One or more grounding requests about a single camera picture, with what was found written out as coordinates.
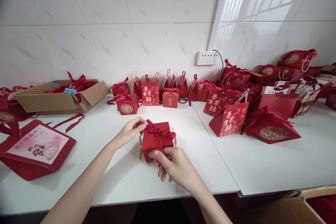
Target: red ribbon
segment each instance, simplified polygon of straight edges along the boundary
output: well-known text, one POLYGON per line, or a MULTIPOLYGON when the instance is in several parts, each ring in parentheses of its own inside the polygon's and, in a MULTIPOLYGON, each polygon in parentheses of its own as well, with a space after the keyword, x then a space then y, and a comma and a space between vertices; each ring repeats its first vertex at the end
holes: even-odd
POLYGON ((127 77, 124 81, 122 81, 122 82, 120 82, 120 83, 116 83, 116 84, 114 84, 114 85, 110 88, 110 90, 111 90, 111 89, 114 89, 114 88, 117 88, 117 87, 119 87, 119 86, 121 86, 121 85, 125 85, 125 84, 127 84, 126 81, 128 81, 128 77, 127 77))
POLYGON ((253 126, 260 119, 263 119, 269 122, 288 124, 291 127, 293 127, 293 125, 291 124, 295 124, 293 122, 287 121, 278 111, 268 106, 265 106, 261 109, 261 112, 258 115, 255 115, 255 116, 247 115, 246 116, 245 122, 249 122, 249 123, 247 124, 247 127, 241 132, 241 135, 244 134, 244 132, 246 131, 246 134, 250 136, 253 126))
POLYGON ((159 131, 149 119, 147 119, 146 122, 148 123, 148 125, 145 130, 150 133, 156 134, 156 149, 163 153, 163 143, 161 137, 170 137, 173 140, 173 138, 176 137, 175 132, 165 131, 165 129, 159 131))

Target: gold rope handle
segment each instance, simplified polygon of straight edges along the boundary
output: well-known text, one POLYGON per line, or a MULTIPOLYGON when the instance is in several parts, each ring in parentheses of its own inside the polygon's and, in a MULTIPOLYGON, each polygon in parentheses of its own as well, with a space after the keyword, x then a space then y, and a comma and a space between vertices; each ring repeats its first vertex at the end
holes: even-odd
POLYGON ((138 159, 141 159, 142 156, 142 142, 141 142, 141 136, 144 134, 143 131, 140 132, 140 136, 139 136, 139 141, 140 141, 140 147, 138 149, 138 159))

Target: white countertop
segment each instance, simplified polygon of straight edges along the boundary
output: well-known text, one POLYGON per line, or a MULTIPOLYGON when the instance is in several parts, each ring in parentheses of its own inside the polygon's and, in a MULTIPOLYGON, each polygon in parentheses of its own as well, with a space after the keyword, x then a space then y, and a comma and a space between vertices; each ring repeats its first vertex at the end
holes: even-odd
POLYGON ((217 137, 205 103, 192 105, 244 196, 336 184, 336 112, 323 100, 289 119, 302 138, 271 145, 253 134, 217 137))
MULTIPOLYGON (((125 123, 137 116, 153 123, 168 121, 177 134, 177 146, 183 148, 213 194, 237 192, 237 187, 196 111, 188 104, 178 109, 162 106, 141 106, 137 115, 121 116, 116 106, 107 105, 106 97, 67 134, 77 140, 61 169, 51 175, 25 181, 5 165, 0 165, 0 214, 19 214, 49 210, 89 165, 99 151, 120 131, 125 123)), ((73 115, 45 115, 37 119, 50 126, 73 115)), ((20 127, 31 119, 20 122, 20 127)), ((68 122, 57 129, 65 129, 68 122)), ((0 142, 7 135, 0 133, 0 142)), ((177 184, 164 183, 157 177, 157 163, 146 164, 137 158, 139 135, 118 150, 98 188, 93 205, 110 205, 189 196, 177 184)))

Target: power socket panel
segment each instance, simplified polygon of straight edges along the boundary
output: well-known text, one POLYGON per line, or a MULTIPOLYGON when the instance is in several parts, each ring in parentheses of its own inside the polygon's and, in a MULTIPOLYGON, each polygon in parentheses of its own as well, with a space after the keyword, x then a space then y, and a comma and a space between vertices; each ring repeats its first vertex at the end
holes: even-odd
POLYGON ((196 65, 217 65, 220 61, 216 51, 199 51, 197 53, 196 65))

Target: gold circular emblem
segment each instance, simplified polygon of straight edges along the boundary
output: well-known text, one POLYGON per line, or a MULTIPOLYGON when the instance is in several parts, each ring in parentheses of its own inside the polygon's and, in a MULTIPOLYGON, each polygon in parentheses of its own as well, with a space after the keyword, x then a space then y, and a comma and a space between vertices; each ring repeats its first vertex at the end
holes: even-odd
POLYGON ((156 151, 156 149, 154 149, 154 150, 152 150, 149 154, 148 154, 148 156, 150 157, 150 158, 153 158, 154 159, 154 152, 156 151))
POLYGON ((15 120, 15 117, 11 114, 6 112, 0 112, 0 120, 7 121, 7 120, 15 120))
POLYGON ((285 60, 286 64, 293 64, 295 63, 297 60, 299 59, 299 55, 298 54, 292 54, 290 56, 288 56, 285 60))
POLYGON ((270 76, 272 73, 273 73, 273 69, 272 68, 264 68, 261 71, 261 74, 265 75, 265 76, 270 76))
POLYGON ((120 106, 120 110, 125 114, 130 114, 133 112, 133 107, 129 104, 123 104, 120 106))
POLYGON ((260 130, 260 136, 267 140, 278 141, 286 139, 288 137, 288 132, 283 128, 266 127, 260 130))

